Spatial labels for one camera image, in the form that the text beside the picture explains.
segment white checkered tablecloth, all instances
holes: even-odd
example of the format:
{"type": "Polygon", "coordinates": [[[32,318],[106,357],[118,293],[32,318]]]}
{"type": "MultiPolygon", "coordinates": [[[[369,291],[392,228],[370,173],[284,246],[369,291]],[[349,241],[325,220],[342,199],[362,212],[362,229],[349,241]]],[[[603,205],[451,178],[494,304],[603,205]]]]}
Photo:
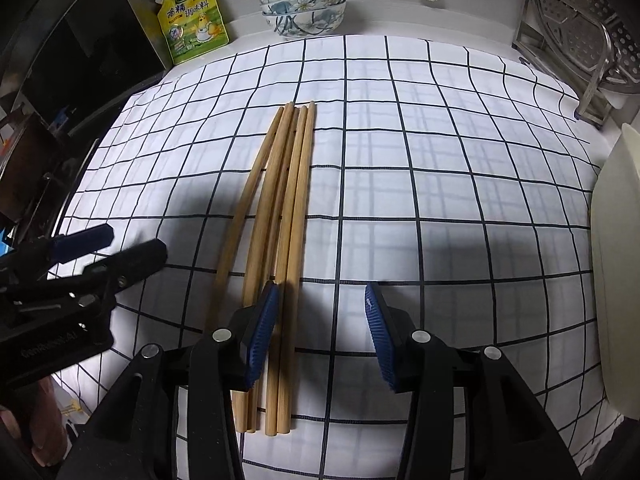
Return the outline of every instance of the white checkered tablecloth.
{"type": "MultiPolygon", "coordinates": [[[[450,44],[299,40],[132,97],[60,232],[108,222],[107,253],[159,237],[168,262],[118,297],[113,349],[58,380],[90,411],[146,343],[170,349],[199,338],[226,226],[276,108],[291,100],[318,104],[296,415],[290,434],[239,438],[247,479],[395,476],[409,396],[380,377],[364,314],[369,280],[385,282],[387,301],[447,344],[499,346],[584,467],[618,420],[603,393],[588,216],[608,149],[575,123],[566,85],[450,44]]],[[[252,215],[227,317],[239,304],[252,215]]],[[[53,273],[78,273],[99,257],[53,273]]],[[[456,413],[452,478],[461,479],[460,392],[456,413]]],[[[186,480],[184,420],[177,446],[186,480]]]]}

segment wooden stick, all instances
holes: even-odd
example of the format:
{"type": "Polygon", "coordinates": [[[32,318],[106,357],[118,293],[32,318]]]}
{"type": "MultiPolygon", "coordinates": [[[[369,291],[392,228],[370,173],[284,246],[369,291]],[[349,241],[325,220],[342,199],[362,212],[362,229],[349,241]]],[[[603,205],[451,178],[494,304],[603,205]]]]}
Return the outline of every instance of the wooden stick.
{"type": "Polygon", "coordinates": [[[291,219],[296,198],[296,183],[300,167],[300,155],[302,153],[302,140],[304,137],[306,121],[306,107],[300,109],[298,126],[291,154],[289,174],[287,175],[287,188],[282,206],[282,220],[280,222],[280,237],[278,239],[278,252],[276,254],[275,282],[280,289],[279,314],[276,325],[271,335],[269,346],[269,359],[267,361],[267,403],[265,413],[264,433],[268,436],[276,435],[276,421],[278,416],[278,376],[280,374],[280,339],[282,332],[282,304],[284,300],[284,283],[287,279],[287,261],[289,259],[289,241],[291,236],[291,219]]]}
{"type": "MultiPolygon", "coordinates": [[[[287,185],[287,171],[291,162],[291,152],[293,151],[293,140],[296,133],[296,121],[298,120],[299,110],[293,110],[291,124],[287,133],[287,143],[284,147],[284,154],[280,164],[280,173],[278,174],[278,183],[276,188],[276,198],[273,201],[273,209],[271,210],[271,218],[269,219],[269,235],[267,238],[267,246],[264,248],[264,265],[262,267],[262,278],[260,280],[260,289],[270,279],[273,272],[273,253],[275,252],[276,242],[278,241],[278,231],[280,229],[280,214],[282,213],[282,201],[287,185]]],[[[247,432],[254,433],[258,428],[258,398],[260,397],[260,387],[262,385],[262,377],[249,390],[248,414],[247,414],[247,432]]]]}
{"type": "Polygon", "coordinates": [[[218,265],[216,267],[216,278],[213,282],[213,290],[211,294],[211,303],[209,310],[207,311],[207,317],[205,320],[204,333],[211,332],[218,327],[218,314],[220,312],[220,305],[224,300],[226,293],[226,282],[228,281],[229,272],[236,259],[236,253],[238,252],[238,245],[240,244],[240,238],[242,236],[242,228],[244,227],[244,218],[246,217],[251,202],[254,199],[255,189],[258,186],[258,180],[260,179],[260,172],[264,165],[267,163],[269,152],[271,151],[271,145],[273,139],[276,136],[276,130],[280,124],[280,118],[284,111],[283,107],[278,108],[271,126],[267,131],[262,146],[258,155],[255,157],[254,165],[249,172],[249,176],[244,183],[244,189],[240,200],[236,206],[236,212],[225,232],[225,243],[220,251],[220,257],[218,258],[218,265]]]}
{"type": "Polygon", "coordinates": [[[305,238],[306,206],[308,201],[309,164],[316,121],[316,104],[309,103],[305,121],[305,136],[302,141],[300,169],[296,184],[296,200],[291,221],[291,241],[287,262],[287,281],[282,312],[282,348],[280,349],[280,378],[278,380],[278,433],[291,430],[291,399],[293,388],[293,358],[298,318],[298,293],[302,270],[303,242],[305,238]]]}
{"type": "MultiPolygon", "coordinates": [[[[249,242],[249,252],[244,268],[244,282],[242,283],[242,306],[252,306],[257,301],[262,277],[262,265],[264,248],[267,242],[271,209],[276,193],[276,184],[280,174],[280,164],[289,133],[289,123],[293,115],[293,103],[288,103],[278,125],[275,140],[273,141],[270,164],[267,167],[262,183],[262,191],[258,200],[258,208],[255,214],[254,229],[249,242]]],[[[234,416],[236,418],[236,431],[244,433],[247,429],[248,395],[246,392],[233,392],[232,394],[234,416]]]]}

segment wooden chopstick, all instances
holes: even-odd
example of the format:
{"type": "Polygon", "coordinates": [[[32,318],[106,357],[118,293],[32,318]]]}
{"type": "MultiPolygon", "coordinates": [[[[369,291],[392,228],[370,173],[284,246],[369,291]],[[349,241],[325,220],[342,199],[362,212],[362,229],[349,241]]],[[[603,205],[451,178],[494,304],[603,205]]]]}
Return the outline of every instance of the wooden chopstick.
{"type": "Polygon", "coordinates": [[[291,219],[293,217],[294,200],[296,198],[296,183],[302,153],[302,141],[306,121],[306,107],[300,108],[296,127],[293,152],[287,175],[284,204],[282,205],[282,220],[278,238],[276,254],[275,282],[280,289],[280,304],[278,320],[271,335],[269,359],[267,361],[267,401],[265,413],[264,433],[268,436],[276,435],[276,421],[278,415],[278,376],[280,374],[280,339],[282,332],[282,304],[284,300],[284,283],[287,278],[287,261],[289,259],[289,241],[291,235],[291,219]]]}
{"type": "Polygon", "coordinates": [[[234,217],[231,224],[226,229],[225,243],[220,251],[218,265],[216,266],[216,278],[213,282],[213,289],[211,291],[211,303],[207,311],[204,333],[211,332],[218,327],[220,305],[224,300],[229,272],[231,272],[234,260],[236,259],[236,253],[238,252],[238,245],[240,244],[240,238],[242,236],[242,228],[244,227],[244,218],[246,217],[246,214],[251,207],[251,202],[254,199],[255,189],[257,188],[258,180],[260,179],[260,172],[267,163],[267,159],[271,151],[271,145],[273,144],[273,139],[276,136],[276,131],[280,124],[283,112],[283,107],[278,108],[273,121],[271,121],[271,126],[264,137],[260,150],[258,151],[258,155],[255,157],[254,164],[244,184],[244,189],[242,190],[242,195],[240,195],[238,205],[236,206],[234,217]]]}
{"type": "MultiPolygon", "coordinates": [[[[264,265],[262,267],[262,277],[260,279],[260,288],[270,279],[273,272],[273,253],[275,252],[276,243],[278,241],[278,231],[280,230],[280,214],[282,213],[282,201],[284,199],[285,188],[287,185],[287,171],[291,162],[291,153],[293,151],[293,141],[296,133],[296,121],[298,120],[299,110],[293,110],[293,116],[287,133],[287,142],[284,147],[282,161],[280,164],[280,173],[278,174],[278,182],[276,184],[276,197],[273,201],[273,209],[271,210],[271,218],[269,220],[269,235],[267,237],[267,245],[264,248],[264,265]]],[[[254,387],[249,390],[248,414],[247,414],[247,431],[253,433],[258,426],[258,397],[260,396],[260,385],[262,377],[258,379],[254,387]]]]}
{"type": "Polygon", "coordinates": [[[300,292],[300,272],[302,270],[303,242],[305,237],[308,182],[313,145],[316,104],[311,101],[305,121],[305,135],[300,155],[296,199],[291,221],[287,279],[282,311],[282,346],[280,348],[280,376],[278,379],[278,433],[291,430],[291,401],[293,387],[293,359],[298,316],[298,295],[300,292]]]}
{"type": "MultiPolygon", "coordinates": [[[[273,141],[273,147],[271,148],[270,163],[264,176],[264,182],[262,183],[262,191],[260,192],[260,199],[258,200],[254,228],[251,234],[249,252],[244,269],[242,306],[252,306],[257,301],[260,279],[262,278],[264,248],[269,234],[271,209],[276,193],[282,155],[286,145],[287,134],[289,133],[289,124],[293,110],[293,103],[288,103],[285,106],[276,131],[275,140],[273,141]]],[[[247,430],[248,394],[246,392],[233,392],[232,400],[236,420],[236,431],[244,433],[247,430]]]]}

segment yellow packet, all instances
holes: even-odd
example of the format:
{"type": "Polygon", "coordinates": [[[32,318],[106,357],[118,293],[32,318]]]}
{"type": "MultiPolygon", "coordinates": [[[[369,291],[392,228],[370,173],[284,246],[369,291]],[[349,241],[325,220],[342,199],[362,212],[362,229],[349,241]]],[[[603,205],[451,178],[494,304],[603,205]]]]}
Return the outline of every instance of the yellow packet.
{"type": "Polygon", "coordinates": [[[229,42],[216,0],[164,0],[158,20],[175,64],[229,42]]]}

